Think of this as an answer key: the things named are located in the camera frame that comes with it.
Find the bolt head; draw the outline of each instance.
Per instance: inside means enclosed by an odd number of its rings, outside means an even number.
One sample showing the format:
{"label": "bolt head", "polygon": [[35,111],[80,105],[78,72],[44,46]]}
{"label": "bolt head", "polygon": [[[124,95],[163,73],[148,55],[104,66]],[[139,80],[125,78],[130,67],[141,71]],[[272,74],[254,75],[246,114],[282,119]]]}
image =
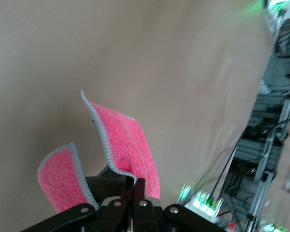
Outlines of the bolt head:
{"label": "bolt head", "polygon": [[145,207],[145,206],[147,206],[147,202],[146,201],[140,201],[139,205],[142,206],[142,207]]}
{"label": "bolt head", "polygon": [[170,208],[170,212],[171,212],[172,214],[178,214],[179,210],[178,210],[176,207],[171,207],[171,208]]}
{"label": "bolt head", "polygon": [[114,206],[121,206],[121,202],[115,202]]}
{"label": "bolt head", "polygon": [[81,209],[81,213],[87,213],[89,209],[87,207]]}

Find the pink microfiber cloth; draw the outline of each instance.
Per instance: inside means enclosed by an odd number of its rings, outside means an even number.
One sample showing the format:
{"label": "pink microfiber cloth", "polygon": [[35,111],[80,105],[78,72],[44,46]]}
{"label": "pink microfiber cloth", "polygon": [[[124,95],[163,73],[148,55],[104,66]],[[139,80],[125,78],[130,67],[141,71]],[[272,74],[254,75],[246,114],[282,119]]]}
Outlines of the pink microfiber cloth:
{"label": "pink microfiber cloth", "polygon": [[109,190],[112,187],[101,194],[101,186],[107,183],[122,186],[122,175],[132,177],[134,182],[144,178],[145,196],[159,199],[158,173],[137,121],[89,102],[83,92],[82,98],[98,128],[108,167],[97,177],[84,177],[75,144],[49,154],[38,169],[38,180],[56,211],[62,212],[79,203],[89,203],[98,209],[98,202],[115,194]]}

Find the pink towel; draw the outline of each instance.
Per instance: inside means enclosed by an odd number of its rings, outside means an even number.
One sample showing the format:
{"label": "pink towel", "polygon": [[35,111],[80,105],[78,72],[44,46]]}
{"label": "pink towel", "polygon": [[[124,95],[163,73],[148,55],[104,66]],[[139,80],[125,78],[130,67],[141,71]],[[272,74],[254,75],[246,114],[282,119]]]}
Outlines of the pink towel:
{"label": "pink towel", "polygon": [[58,213],[81,203],[99,209],[85,180],[75,144],[50,153],[38,169],[38,181]]}
{"label": "pink towel", "polygon": [[[115,110],[90,103],[83,92],[82,98],[98,128],[109,168],[132,177],[134,182],[144,178],[145,196],[159,199],[158,173],[140,125]],[[99,209],[84,177],[75,144],[49,154],[38,169],[38,180],[58,213],[80,203]]]}
{"label": "pink towel", "polygon": [[136,182],[146,180],[145,196],[160,198],[157,169],[141,126],[133,118],[82,98],[98,128],[109,167]]}

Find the beige wall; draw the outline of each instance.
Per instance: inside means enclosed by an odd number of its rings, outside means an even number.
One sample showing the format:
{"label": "beige wall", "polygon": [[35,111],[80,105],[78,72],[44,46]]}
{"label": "beige wall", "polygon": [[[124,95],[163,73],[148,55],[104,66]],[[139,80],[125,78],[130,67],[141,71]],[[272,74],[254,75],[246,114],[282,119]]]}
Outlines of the beige wall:
{"label": "beige wall", "polygon": [[36,180],[55,148],[106,165],[81,89],[139,121],[174,203],[245,128],[271,50],[259,0],[0,0],[0,231],[55,213]]}

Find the wire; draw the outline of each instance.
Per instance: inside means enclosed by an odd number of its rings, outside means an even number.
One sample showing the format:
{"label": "wire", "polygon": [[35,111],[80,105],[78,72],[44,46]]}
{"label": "wire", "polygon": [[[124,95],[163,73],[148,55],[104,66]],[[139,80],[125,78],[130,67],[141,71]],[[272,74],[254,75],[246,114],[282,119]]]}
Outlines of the wire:
{"label": "wire", "polygon": [[223,151],[221,151],[220,153],[219,153],[219,155],[216,157],[216,159],[214,160],[214,162],[212,163],[212,165],[210,166],[210,168],[208,169],[208,171],[202,176],[202,178],[199,180],[199,182],[195,185],[195,187],[194,187],[194,189],[197,189],[197,187],[198,187],[198,185],[202,182],[202,180],[207,176],[207,174],[210,172],[210,170],[213,168],[213,166],[214,166],[214,164],[217,162],[217,160],[219,159],[219,157],[222,155],[222,153],[224,153],[224,152],[229,152],[229,151],[231,151],[231,149],[232,148],[229,148],[229,149],[225,149],[225,150],[223,150]]}
{"label": "wire", "polygon": [[286,88],[286,87],[290,87],[290,85],[287,86],[272,86],[272,85],[261,85],[261,86],[268,86],[268,87],[272,87],[272,88]]}
{"label": "wire", "polygon": [[236,213],[235,213],[235,208],[234,208],[234,205],[233,205],[233,202],[232,202],[232,199],[231,197],[229,197],[227,194],[226,194],[228,200],[229,200],[229,203],[230,203],[230,210],[233,212],[233,215],[234,215],[234,219],[235,219],[235,224],[236,226],[238,227],[238,229],[240,230],[240,232],[243,232],[243,228],[242,226],[240,225],[240,223],[238,222],[238,219],[236,217]]}
{"label": "wire", "polygon": [[244,179],[244,176],[249,172],[250,172],[250,170],[248,170],[246,173],[242,174],[240,177],[235,179],[235,181],[233,182],[233,185],[229,187],[229,190],[234,189],[231,196],[234,195],[234,193],[238,187],[238,186],[235,186],[235,184],[237,184],[237,183],[239,184]]}
{"label": "wire", "polygon": [[288,37],[288,38],[286,38],[286,39],[284,39],[284,40],[279,41],[278,44],[281,44],[281,43],[283,43],[283,42],[285,42],[285,41],[287,41],[287,40],[290,40],[290,37]]}
{"label": "wire", "polygon": [[220,175],[219,175],[219,177],[218,177],[217,182],[215,183],[215,186],[214,186],[214,188],[213,188],[211,194],[209,195],[209,198],[212,198],[212,197],[213,197],[213,194],[214,194],[214,192],[215,192],[215,190],[216,190],[216,188],[217,188],[217,186],[218,186],[218,183],[220,182],[220,180],[221,180],[221,178],[222,178],[222,175],[223,175],[224,171],[226,170],[226,168],[227,168],[227,166],[228,166],[228,164],[229,164],[229,162],[230,162],[230,160],[231,160],[231,158],[232,158],[232,156],[233,156],[233,153],[235,152],[235,150],[236,150],[236,148],[237,148],[237,145],[238,145],[238,143],[239,143],[239,141],[240,141],[240,138],[242,138],[242,136],[243,136],[244,133],[245,133],[245,130],[242,132],[241,136],[240,136],[239,139],[237,140],[237,142],[236,142],[236,144],[235,144],[235,146],[234,146],[234,148],[233,148],[233,150],[232,150],[232,152],[231,152],[231,154],[230,154],[230,156],[229,156],[229,158],[228,158],[226,164],[224,165],[224,167],[223,167],[223,169],[222,169],[222,172],[220,173]]}
{"label": "wire", "polygon": [[277,121],[277,118],[275,118],[275,119],[273,119],[273,120],[271,120],[271,121],[269,121],[269,122],[262,122],[262,123],[259,123],[258,125],[253,126],[253,127],[249,128],[248,130],[245,130],[245,133],[248,132],[248,131],[250,131],[250,130],[253,130],[253,129],[255,129],[255,128],[258,128],[258,127],[260,127],[260,126],[266,126],[266,125],[271,124],[271,123],[273,123],[273,122],[275,122],[275,121]]}
{"label": "wire", "polygon": [[282,37],[284,37],[284,36],[286,36],[286,35],[289,35],[290,34],[290,31],[289,32],[287,32],[286,34],[284,34],[284,35],[281,35],[281,36],[279,36],[278,37],[278,39],[281,39]]}
{"label": "wire", "polygon": [[221,216],[229,214],[229,213],[232,213],[232,212],[229,210],[229,211],[223,212],[221,214],[218,214],[217,217],[221,217]]}
{"label": "wire", "polygon": [[289,118],[289,119],[286,119],[286,120],[284,120],[284,121],[281,121],[281,122],[277,122],[275,125],[273,125],[273,126],[270,127],[269,129],[267,129],[266,132],[268,132],[269,130],[271,130],[271,129],[273,129],[273,128],[275,128],[275,127],[281,125],[281,124],[285,124],[285,123],[288,123],[288,122],[290,122],[290,118]]}
{"label": "wire", "polygon": [[265,155],[266,155],[266,153],[265,153],[263,156],[259,157],[259,158],[245,160],[244,163],[246,163],[246,162],[250,162],[250,161],[254,161],[254,160],[260,160],[260,159],[262,159]]}
{"label": "wire", "polygon": [[244,202],[247,201],[249,198],[253,198],[254,196],[246,197]]}
{"label": "wire", "polygon": [[[227,157],[227,155],[228,155],[228,154],[226,154],[226,155],[223,157],[221,163],[225,160],[225,158]],[[218,171],[218,168],[216,168],[214,174],[212,175],[212,177],[210,178],[210,180],[207,182],[207,185],[206,185],[203,189],[207,189],[208,185],[209,185],[209,184],[212,182],[212,180],[214,179],[214,176],[216,175],[217,171]]]}

